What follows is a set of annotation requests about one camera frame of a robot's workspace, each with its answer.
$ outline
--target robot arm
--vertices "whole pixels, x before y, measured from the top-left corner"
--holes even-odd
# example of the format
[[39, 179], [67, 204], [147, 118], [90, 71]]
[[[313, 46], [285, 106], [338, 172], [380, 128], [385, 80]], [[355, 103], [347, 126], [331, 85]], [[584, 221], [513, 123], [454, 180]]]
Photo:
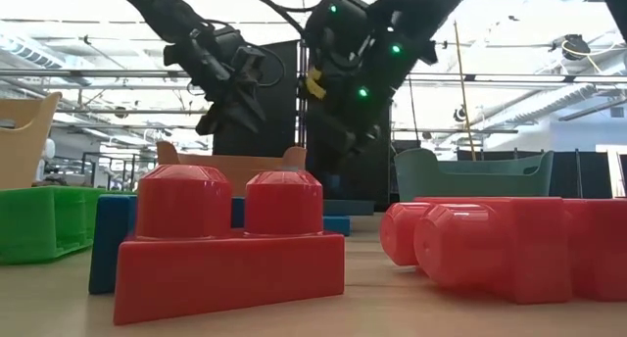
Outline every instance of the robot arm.
[[[164, 64], [179, 64], [191, 83], [205, 91], [205, 99], [214, 102], [196, 126], [198, 134], [218, 132], [226, 122], [258, 131], [265, 121], [254, 97], [265, 58], [258, 47], [229, 24], [203, 19], [183, 0], [126, 1], [170, 43], [164, 49]], [[216, 29], [213, 24], [224, 27]]]
[[[296, 29], [310, 49], [304, 89], [317, 168], [337, 171], [379, 136], [380, 116], [416, 62], [437, 62], [431, 37], [461, 1], [321, 0], [312, 8]], [[270, 6], [284, 18], [289, 11]]]

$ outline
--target wooden table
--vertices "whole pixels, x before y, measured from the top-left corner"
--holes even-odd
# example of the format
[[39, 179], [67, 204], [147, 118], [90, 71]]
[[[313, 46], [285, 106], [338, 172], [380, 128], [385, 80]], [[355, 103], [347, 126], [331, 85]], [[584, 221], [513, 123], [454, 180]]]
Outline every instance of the wooden table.
[[372, 230], [376, 219], [360, 221], [347, 243], [344, 296], [114, 327], [113, 298], [87, 295], [85, 252], [51, 265], [0, 267], [0, 336], [627, 336], [627, 304], [522, 307], [444, 293], [394, 267]]

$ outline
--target ceiling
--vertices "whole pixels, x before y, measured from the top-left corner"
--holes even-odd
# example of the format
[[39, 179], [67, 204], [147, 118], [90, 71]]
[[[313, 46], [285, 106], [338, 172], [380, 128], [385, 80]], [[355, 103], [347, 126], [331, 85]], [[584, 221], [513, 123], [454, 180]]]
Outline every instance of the ceiling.
[[[257, 0], [185, 0], [206, 18], [235, 23], [248, 41], [257, 44], [298, 38], [271, 9]], [[285, 6], [310, 6], [318, 0], [274, 0]], [[62, 69], [88, 70], [163, 70], [165, 46], [141, 16], [124, 0], [3, 0], [0, 5], [0, 48], [3, 34], [17, 37], [41, 54], [50, 56]], [[298, 18], [302, 23], [306, 17]], [[549, 74], [598, 71], [589, 60], [569, 62], [561, 50], [551, 51], [552, 42], [565, 34], [582, 34], [589, 42], [595, 65], [610, 62], [624, 53], [624, 43], [604, 3], [585, 0], [466, 0], [438, 31], [440, 62], [434, 66], [418, 64], [395, 98], [393, 122], [396, 128], [413, 128], [412, 101], [418, 128], [458, 128], [453, 119], [463, 102], [458, 83], [459, 64], [454, 22], [465, 73]], [[41, 69], [34, 63], [0, 49], [2, 69]], [[446, 76], [425, 73], [449, 73]], [[434, 81], [445, 79], [445, 82]], [[520, 80], [522, 76], [509, 79]], [[75, 83], [60, 78], [20, 77], [0, 89], [16, 91], [63, 92], [68, 104], [88, 104], [91, 109], [124, 106], [140, 110], [201, 110], [207, 103], [201, 96], [185, 90], [186, 81], [156, 78], [90, 78], [91, 86], [79, 92]], [[125, 85], [141, 86], [128, 89]], [[525, 77], [525, 83], [467, 83], [466, 102], [471, 120], [483, 120], [493, 113], [505, 113], [512, 101], [523, 100], [536, 90], [558, 89]], [[168, 125], [196, 124], [198, 115], [63, 115], [57, 123], [94, 122], [90, 132], [103, 136], [128, 136], [118, 126], [102, 124]], [[136, 138], [163, 137], [181, 147], [211, 145], [211, 137], [198, 137], [190, 129], [169, 129], [168, 134], [144, 129], [131, 131]], [[444, 134], [441, 140], [448, 139]], [[125, 138], [122, 143], [142, 145], [141, 140]]]

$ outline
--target red mega bloks brick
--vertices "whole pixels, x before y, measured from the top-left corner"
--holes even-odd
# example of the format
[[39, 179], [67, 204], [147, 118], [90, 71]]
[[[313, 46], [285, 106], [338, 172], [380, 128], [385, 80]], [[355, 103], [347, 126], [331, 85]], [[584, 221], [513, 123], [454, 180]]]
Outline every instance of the red mega bloks brick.
[[627, 301], [627, 200], [564, 200], [575, 294]]
[[230, 229], [230, 206], [230, 184], [214, 168], [159, 166], [140, 180], [115, 324], [344, 292], [344, 236], [322, 231], [322, 188], [309, 173], [253, 178], [243, 230]]
[[623, 199], [418, 198], [388, 210], [381, 243], [397, 265], [420, 265], [448, 288], [490, 290], [519, 304], [572, 294], [627, 301], [625, 213]]
[[558, 198], [442, 202], [416, 223], [413, 247], [420, 267], [442, 287], [487, 290], [517, 304], [572, 299]]

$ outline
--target green plastic bin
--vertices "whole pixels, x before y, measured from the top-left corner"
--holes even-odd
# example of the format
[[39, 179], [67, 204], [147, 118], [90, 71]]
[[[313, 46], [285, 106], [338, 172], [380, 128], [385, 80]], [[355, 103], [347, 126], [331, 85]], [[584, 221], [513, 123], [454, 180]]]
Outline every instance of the green plastic bin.
[[425, 149], [395, 158], [402, 202], [416, 197], [549, 196], [553, 152], [510, 161], [438, 161]]
[[100, 195], [69, 186], [0, 191], [0, 264], [47, 262], [91, 246]]

